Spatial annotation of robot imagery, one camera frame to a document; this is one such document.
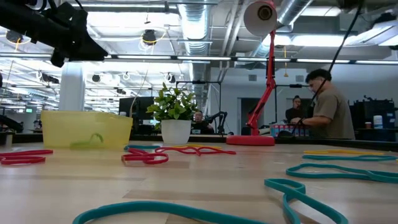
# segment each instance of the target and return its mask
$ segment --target dark hair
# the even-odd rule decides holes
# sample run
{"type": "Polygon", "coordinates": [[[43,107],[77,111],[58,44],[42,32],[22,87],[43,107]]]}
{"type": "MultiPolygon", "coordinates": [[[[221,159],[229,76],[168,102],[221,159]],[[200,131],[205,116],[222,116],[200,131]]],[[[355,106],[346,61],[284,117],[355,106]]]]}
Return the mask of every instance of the dark hair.
{"type": "Polygon", "coordinates": [[[331,81],[331,74],[330,72],[326,71],[325,69],[319,68],[312,72],[310,72],[307,77],[305,78],[305,82],[308,83],[310,80],[314,80],[318,77],[322,77],[328,81],[331,81]]]}

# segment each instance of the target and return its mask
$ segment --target man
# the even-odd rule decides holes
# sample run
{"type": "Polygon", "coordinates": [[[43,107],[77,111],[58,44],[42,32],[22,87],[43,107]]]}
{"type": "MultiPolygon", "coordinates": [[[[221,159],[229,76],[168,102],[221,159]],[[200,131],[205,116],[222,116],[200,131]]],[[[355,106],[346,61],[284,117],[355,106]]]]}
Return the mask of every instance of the man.
{"type": "Polygon", "coordinates": [[[290,123],[293,118],[304,117],[304,112],[301,109],[301,99],[299,96],[295,96],[293,98],[293,107],[286,110],[285,116],[288,123],[290,123]]]}
{"type": "Polygon", "coordinates": [[[314,136],[318,138],[355,139],[347,99],[330,82],[330,72],[317,69],[307,75],[305,82],[316,93],[324,80],[326,82],[318,93],[313,117],[304,119],[302,123],[313,127],[314,136]]]}
{"type": "Polygon", "coordinates": [[[200,130],[200,134],[213,134],[213,127],[209,123],[203,120],[203,113],[201,111],[195,112],[193,115],[193,121],[195,124],[192,124],[192,129],[200,130]]]}

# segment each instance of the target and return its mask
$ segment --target computer monitor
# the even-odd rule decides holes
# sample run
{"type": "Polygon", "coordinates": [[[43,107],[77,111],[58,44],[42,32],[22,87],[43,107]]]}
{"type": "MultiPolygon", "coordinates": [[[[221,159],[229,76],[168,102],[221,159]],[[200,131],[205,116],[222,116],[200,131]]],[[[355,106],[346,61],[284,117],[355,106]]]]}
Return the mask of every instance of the computer monitor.
{"type": "MultiPolygon", "coordinates": [[[[119,100],[119,114],[125,112],[126,116],[130,116],[130,107],[134,97],[121,98],[119,100]]],[[[132,117],[138,120],[152,120],[153,113],[146,113],[147,107],[154,104],[154,97],[137,97],[134,105],[132,106],[132,117]]]]}

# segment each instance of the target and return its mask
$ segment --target wooden table surface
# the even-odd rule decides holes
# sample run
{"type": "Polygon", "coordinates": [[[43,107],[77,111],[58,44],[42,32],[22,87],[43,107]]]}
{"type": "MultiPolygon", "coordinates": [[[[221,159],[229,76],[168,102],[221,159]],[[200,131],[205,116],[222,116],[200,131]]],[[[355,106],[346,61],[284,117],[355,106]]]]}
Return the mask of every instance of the wooden table surface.
{"type": "MultiPolygon", "coordinates": [[[[2,166],[1,223],[69,224],[86,210],[134,200],[160,200],[268,223],[286,223],[281,209],[282,194],[265,187],[265,178],[288,178],[304,183],[309,196],[335,208],[344,214],[350,223],[398,221],[397,184],[351,179],[300,179],[285,175],[286,168],[301,162],[317,162],[301,159],[304,150],[337,147],[287,144],[274,147],[208,145],[219,145],[238,154],[198,157],[168,152],[170,160],[165,164],[145,166],[135,162],[126,167],[120,160],[124,154],[121,151],[59,149],[54,151],[54,155],[47,156],[45,164],[2,166]]],[[[42,148],[42,144],[16,144],[13,150],[42,148]]],[[[398,172],[396,161],[318,162],[398,172]]],[[[301,214],[303,223],[333,223],[300,202],[293,202],[291,205],[301,214]]],[[[116,215],[90,223],[200,222],[167,213],[142,212],[116,215]]]]}

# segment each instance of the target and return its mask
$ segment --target woman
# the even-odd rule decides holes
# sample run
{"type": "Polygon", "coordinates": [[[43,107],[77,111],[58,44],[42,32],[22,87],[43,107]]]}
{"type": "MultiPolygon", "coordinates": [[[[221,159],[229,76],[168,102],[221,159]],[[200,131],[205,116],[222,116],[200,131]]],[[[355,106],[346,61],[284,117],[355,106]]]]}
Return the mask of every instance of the woman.
{"type": "Polygon", "coordinates": [[[293,108],[286,110],[285,116],[288,123],[291,123],[291,120],[294,118],[303,118],[304,112],[301,109],[301,99],[299,96],[293,98],[293,108]]]}

